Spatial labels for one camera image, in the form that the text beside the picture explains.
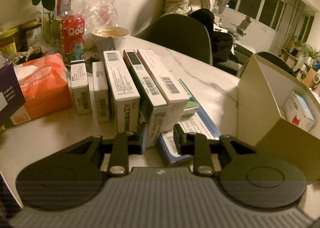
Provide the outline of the white tall medicine box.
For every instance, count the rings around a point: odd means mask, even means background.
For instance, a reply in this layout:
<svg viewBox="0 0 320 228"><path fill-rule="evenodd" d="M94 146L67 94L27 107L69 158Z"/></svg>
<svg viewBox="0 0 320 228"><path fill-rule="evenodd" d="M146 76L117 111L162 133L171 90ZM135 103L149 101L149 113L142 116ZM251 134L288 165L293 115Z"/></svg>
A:
<svg viewBox="0 0 320 228"><path fill-rule="evenodd" d="M104 51L103 55L117 132L135 132L138 127L139 92L122 54L119 51Z"/></svg>

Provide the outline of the seated person white jacket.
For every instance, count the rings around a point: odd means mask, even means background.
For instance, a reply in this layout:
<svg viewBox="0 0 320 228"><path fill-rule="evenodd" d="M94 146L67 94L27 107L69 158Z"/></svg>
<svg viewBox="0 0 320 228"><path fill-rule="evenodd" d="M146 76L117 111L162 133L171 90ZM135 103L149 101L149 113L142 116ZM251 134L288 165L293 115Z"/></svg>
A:
<svg viewBox="0 0 320 228"><path fill-rule="evenodd" d="M207 29L212 45L213 63L222 63L232 55L233 38L215 30L212 0L165 0L163 15L179 14L196 19Z"/></svg>

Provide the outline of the green white flat box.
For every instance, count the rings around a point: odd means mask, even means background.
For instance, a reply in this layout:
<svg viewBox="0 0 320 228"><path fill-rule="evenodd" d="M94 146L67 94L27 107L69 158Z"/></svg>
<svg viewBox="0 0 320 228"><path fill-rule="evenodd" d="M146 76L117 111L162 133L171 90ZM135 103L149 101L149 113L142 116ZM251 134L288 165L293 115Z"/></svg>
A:
<svg viewBox="0 0 320 228"><path fill-rule="evenodd" d="M183 116L195 114L200 107L199 103L196 101L193 95L188 95L188 96L189 96L189 100L184 108L184 111L182 114Z"/></svg>

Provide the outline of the beige cardboard storage box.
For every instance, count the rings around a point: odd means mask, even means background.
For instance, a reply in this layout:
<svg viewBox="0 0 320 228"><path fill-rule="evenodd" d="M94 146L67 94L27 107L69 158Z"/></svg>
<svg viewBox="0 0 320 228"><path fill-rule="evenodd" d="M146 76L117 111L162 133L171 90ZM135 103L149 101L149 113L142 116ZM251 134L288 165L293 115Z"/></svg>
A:
<svg viewBox="0 0 320 228"><path fill-rule="evenodd" d="M315 118L308 132L285 118L292 92L305 99ZM306 85L255 54L238 83L238 139L297 166L310 182L319 179L319 102Z"/></svg>

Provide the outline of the dark office chair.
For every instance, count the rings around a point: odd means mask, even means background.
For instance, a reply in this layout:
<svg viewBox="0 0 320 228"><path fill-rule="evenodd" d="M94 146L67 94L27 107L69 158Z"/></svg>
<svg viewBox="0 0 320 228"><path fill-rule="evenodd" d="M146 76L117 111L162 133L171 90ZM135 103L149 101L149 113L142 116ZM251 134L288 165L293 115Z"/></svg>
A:
<svg viewBox="0 0 320 228"><path fill-rule="evenodd" d="M157 19L137 38L180 52L206 64L213 64L210 36L199 21L180 14Z"/></svg>

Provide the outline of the orange tissue pack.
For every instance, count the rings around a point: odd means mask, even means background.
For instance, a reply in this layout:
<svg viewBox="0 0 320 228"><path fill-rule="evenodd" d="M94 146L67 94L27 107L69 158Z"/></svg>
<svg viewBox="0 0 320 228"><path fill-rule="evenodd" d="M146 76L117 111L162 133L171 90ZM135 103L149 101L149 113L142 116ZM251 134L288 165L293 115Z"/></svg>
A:
<svg viewBox="0 0 320 228"><path fill-rule="evenodd" d="M61 54L49 54L14 67L25 104L10 118L14 125L73 105Z"/></svg>

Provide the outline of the empty clear plastic bottle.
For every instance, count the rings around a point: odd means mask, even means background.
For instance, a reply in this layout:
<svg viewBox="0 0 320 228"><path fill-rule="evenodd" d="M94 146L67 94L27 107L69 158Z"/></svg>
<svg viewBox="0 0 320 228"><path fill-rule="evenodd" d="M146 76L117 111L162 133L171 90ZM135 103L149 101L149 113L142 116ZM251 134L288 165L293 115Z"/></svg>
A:
<svg viewBox="0 0 320 228"><path fill-rule="evenodd" d="M87 26L89 30L105 26L118 26L118 12L115 0L97 0L87 8Z"/></svg>

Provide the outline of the small white medicine box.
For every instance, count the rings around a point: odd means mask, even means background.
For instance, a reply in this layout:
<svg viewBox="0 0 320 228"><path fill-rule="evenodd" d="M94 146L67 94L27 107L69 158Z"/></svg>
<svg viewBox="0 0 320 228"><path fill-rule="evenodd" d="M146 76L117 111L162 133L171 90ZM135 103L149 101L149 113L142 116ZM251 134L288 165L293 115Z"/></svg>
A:
<svg viewBox="0 0 320 228"><path fill-rule="evenodd" d="M97 110L97 120L105 123L110 120L108 83L106 78L105 66L103 62L93 62L93 90L95 107Z"/></svg>

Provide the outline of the white paper bowl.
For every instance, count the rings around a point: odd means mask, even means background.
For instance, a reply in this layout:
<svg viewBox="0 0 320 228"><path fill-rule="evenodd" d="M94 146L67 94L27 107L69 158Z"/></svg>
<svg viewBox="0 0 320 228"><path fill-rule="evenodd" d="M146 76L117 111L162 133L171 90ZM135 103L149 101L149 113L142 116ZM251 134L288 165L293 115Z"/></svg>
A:
<svg viewBox="0 0 320 228"><path fill-rule="evenodd" d="M92 34L95 44L97 44L99 40L111 37L113 38L116 50L120 50L125 44L126 37L131 34L131 31L119 26L103 26L93 29Z"/></svg>

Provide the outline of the black perforated phone stand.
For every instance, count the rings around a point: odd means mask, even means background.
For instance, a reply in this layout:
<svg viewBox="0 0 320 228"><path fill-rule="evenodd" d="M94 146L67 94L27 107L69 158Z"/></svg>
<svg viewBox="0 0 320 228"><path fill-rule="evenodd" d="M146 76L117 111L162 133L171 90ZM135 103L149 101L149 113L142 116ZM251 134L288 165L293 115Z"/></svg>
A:
<svg viewBox="0 0 320 228"><path fill-rule="evenodd" d="M116 50L114 39L112 37L97 40L96 46L100 52Z"/></svg>

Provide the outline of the small white box blue stripe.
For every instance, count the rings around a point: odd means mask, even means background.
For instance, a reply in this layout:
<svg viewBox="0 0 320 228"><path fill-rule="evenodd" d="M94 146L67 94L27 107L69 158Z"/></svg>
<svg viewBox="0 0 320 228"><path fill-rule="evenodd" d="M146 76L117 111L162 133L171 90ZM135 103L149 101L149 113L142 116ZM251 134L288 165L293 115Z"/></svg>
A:
<svg viewBox="0 0 320 228"><path fill-rule="evenodd" d="M71 90L77 114L91 113L92 106L88 77L83 59L71 62Z"/></svg>

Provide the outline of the gold lid jar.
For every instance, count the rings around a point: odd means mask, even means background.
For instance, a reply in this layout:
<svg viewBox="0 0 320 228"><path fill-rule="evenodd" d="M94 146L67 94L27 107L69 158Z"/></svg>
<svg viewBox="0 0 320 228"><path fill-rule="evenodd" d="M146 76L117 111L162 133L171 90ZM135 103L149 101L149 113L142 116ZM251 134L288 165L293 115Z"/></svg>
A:
<svg viewBox="0 0 320 228"><path fill-rule="evenodd" d="M16 41L18 38L18 27L13 27L8 30L1 29L0 42L1 52L9 57L17 52Z"/></svg>
<svg viewBox="0 0 320 228"><path fill-rule="evenodd" d="M35 47L42 37L42 21L35 19L20 25L21 50Z"/></svg>

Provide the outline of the blue flat box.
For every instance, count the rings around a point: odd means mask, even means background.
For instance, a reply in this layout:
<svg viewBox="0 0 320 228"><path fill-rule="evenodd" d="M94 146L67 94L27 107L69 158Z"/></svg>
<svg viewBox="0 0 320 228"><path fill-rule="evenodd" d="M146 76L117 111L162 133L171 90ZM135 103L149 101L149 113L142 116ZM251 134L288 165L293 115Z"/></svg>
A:
<svg viewBox="0 0 320 228"><path fill-rule="evenodd" d="M182 79L178 80L187 95L193 95ZM217 140L221 135L220 130L199 103L198 111L193 115L182 116L178 122L184 132L195 132L204 134L208 139ZM156 148L165 167L171 167L190 161L191 155L179 155L174 143L174 132L172 130L162 132L156 143Z"/></svg>

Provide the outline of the dark striped medicine box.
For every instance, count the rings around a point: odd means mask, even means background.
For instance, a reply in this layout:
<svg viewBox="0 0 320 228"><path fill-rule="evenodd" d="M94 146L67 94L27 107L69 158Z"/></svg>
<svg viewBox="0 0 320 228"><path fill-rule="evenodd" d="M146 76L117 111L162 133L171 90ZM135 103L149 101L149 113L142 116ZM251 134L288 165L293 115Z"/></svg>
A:
<svg viewBox="0 0 320 228"><path fill-rule="evenodd" d="M123 51L123 59L140 94L138 124L146 124L145 147L154 147L168 111L168 104L134 50Z"/></svg>

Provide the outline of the red Qoo drink bottle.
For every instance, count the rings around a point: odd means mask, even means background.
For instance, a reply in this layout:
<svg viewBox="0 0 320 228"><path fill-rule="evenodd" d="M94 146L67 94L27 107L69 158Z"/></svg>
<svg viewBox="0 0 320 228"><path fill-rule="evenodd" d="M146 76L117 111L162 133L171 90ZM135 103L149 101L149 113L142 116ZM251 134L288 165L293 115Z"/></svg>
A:
<svg viewBox="0 0 320 228"><path fill-rule="evenodd" d="M67 0L60 22L61 52L67 67L84 53L85 0Z"/></svg>

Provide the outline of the white blue red box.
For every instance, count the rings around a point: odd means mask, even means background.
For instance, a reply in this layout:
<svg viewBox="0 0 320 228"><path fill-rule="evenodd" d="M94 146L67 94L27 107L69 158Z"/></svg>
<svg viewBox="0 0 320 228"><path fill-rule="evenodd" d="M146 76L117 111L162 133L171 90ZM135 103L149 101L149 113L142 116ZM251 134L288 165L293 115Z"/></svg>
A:
<svg viewBox="0 0 320 228"><path fill-rule="evenodd" d="M283 105L283 111L289 122L306 132L309 132L316 123L304 98L294 91Z"/></svg>

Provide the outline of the dark purple box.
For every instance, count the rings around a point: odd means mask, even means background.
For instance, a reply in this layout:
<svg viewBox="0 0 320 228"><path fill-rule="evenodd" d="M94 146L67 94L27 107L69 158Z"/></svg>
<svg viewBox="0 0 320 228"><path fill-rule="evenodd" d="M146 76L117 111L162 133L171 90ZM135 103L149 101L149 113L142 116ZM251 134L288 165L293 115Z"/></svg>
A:
<svg viewBox="0 0 320 228"><path fill-rule="evenodd" d="M12 64L1 68L1 127L25 104L23 92Z"/></svg>

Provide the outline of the white long medicine box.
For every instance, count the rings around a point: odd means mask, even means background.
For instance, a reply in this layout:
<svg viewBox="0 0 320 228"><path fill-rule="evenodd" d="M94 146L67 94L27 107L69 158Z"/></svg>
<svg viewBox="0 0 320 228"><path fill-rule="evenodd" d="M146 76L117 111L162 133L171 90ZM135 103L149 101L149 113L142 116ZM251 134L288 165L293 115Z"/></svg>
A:
<svg viewBox="0 0 320 228"><path fill-rule="evenodd" d="M137 56L169 106L162 126L162 131L167 132L173 130L174 124L178 123L182 117L189 97L185 90L180 86L178 80L165 67L160 57L155 54L155 52L152 50L138 49Z"/></svg>

